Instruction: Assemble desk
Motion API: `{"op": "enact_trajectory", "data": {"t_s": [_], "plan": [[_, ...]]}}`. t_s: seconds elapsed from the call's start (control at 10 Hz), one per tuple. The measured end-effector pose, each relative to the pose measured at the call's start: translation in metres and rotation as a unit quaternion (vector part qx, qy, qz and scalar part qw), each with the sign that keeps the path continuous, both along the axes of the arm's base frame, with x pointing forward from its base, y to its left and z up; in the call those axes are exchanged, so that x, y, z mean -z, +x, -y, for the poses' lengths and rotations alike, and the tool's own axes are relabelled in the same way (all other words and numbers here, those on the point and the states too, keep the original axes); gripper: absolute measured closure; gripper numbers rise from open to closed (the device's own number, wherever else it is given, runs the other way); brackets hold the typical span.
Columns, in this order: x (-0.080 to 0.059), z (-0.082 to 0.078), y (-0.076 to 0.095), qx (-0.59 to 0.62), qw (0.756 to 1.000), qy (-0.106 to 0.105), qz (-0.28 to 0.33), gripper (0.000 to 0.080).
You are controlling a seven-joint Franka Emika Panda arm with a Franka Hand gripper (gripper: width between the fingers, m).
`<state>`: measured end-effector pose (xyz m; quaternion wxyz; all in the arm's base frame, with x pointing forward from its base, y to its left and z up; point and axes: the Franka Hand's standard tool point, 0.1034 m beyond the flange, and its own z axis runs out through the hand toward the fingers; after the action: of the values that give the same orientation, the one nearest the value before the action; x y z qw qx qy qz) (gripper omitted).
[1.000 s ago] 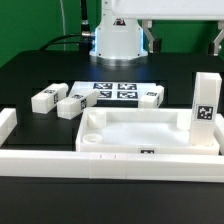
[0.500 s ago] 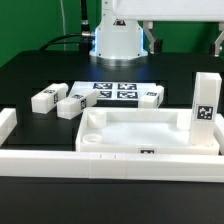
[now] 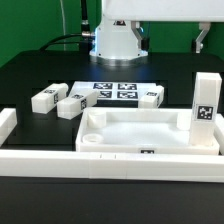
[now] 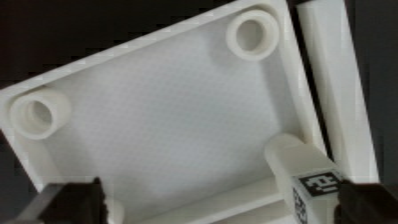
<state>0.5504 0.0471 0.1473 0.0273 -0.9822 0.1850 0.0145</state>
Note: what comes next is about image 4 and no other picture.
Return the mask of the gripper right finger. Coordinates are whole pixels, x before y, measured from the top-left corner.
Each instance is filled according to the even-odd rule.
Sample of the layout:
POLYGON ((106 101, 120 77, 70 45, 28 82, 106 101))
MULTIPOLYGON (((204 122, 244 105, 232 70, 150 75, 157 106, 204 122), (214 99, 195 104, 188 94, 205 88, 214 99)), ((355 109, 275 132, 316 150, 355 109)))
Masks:
POLYGON ((379 184, 342 181, 333 224, 398 224, 398 198, 379 184))

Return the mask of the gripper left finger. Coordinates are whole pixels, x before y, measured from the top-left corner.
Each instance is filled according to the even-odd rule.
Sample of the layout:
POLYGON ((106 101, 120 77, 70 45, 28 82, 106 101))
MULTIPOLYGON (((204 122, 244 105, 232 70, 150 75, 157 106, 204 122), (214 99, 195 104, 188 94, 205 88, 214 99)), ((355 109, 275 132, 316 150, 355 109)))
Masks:
POLYGON ((99 178, 85 183, 47 184, 10 224, 106 224, 99 178))

